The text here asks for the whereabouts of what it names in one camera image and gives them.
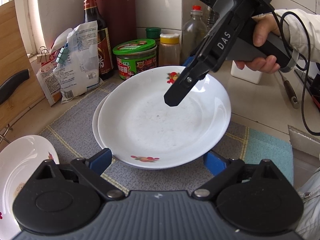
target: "person's hand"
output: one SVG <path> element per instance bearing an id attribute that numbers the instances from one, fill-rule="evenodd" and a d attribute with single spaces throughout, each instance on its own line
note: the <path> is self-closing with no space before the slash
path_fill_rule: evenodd
<path id="1" fill-rule="evenodd" d="M 254 18 L 254 20 L 258 22 L 253 33 L 253 44 L 256 47 L 261 47 L 266 42 L 270 32 L 280 36 L 277 22 L 272 14 L 257 17 Z M 273 74 L 280 68 L 279 64 L 276 63 L 276 60 L 275 56 L 270 55 L 266 59 L 262 57 L 255 58 L 252 62 L 236 61 L 236 65 L 239 69 L 243 69 L 244 65 L 246 65 L 254 71 Z"/>

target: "white plate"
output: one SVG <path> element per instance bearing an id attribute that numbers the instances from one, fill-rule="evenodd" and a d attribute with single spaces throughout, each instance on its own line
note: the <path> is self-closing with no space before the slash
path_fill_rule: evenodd
<path id="1" fill-rule="evenodd" d="M 109 94 L 103 98 L 103 100 L 100 102 L 100 104 L 98 104 L 97 108 L 96 108 L 96 111 L 94 111 L 94 114 L 93 114 L 93 119 L 92 119 L 92 131 L 93 131 L 93 135 L 94 135 L 94 138 L 96 139 L 97 143 L 99 144 L 99 146 L 101 147 L 101 149 L 104 149 L 104 145 L 100 139 L 100 135 L 99 135 L 99 132 L 98 132 L 98 117 L 99 117 L 99 113 L 100 113 L 100 110 L 102 108 L 102 105 L 103 103 L 107 100 Z"/>
<path id="2" fill-rule="evenodd" d="M 231 104 L 212 76 L 199 81 L 177 107 L 164 94 L 181 66 L 151 69 L 118 86 L 98 117 L 103 145 L 124 163 L 143 169 L 167 169 L 201 157 L 226 132 Z"/>
<path id="3" fill-rule="evenodd" d="M 10 240 L 20 232 L 12 214 L 12 204 L 40 163 L 53 159 L 59 164 L 52 144 L 38 135 L 21 137 L 0 152 L 0 239 Z"/>

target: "yellow lid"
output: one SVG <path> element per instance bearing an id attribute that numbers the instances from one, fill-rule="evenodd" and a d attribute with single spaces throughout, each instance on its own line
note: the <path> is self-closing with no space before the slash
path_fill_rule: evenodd
<path id="1" fill-rule="evenodd" d="M 180 42 L 179 34 L 160 34 L 160 42 L 164 44 L 178 44 Z"/>

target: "soy sauce bottle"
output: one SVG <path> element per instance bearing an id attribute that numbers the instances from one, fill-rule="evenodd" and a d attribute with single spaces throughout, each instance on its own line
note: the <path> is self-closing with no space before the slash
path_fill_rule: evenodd
<path id="1" fill-rule="evenodd" d="M 97 21 L 98 23 L 99 76 L 102 80 L 106 80 L 113 75 L 113 63 L 107 24 L 99 13 L 96 0 L 84 0 L 83 23 L 92 21 Z"/>

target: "maroon knife block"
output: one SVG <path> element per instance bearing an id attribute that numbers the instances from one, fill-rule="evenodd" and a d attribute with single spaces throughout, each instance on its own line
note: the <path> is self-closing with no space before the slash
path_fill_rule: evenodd
<path id="1" fill-rule="evenodd" d="M 111 51 L 123 42 L 137 39 L 135 0 L 97 0 L 100 14 L 107 22 Z M 114 67 L 116 56 L 112 53 Z"/>

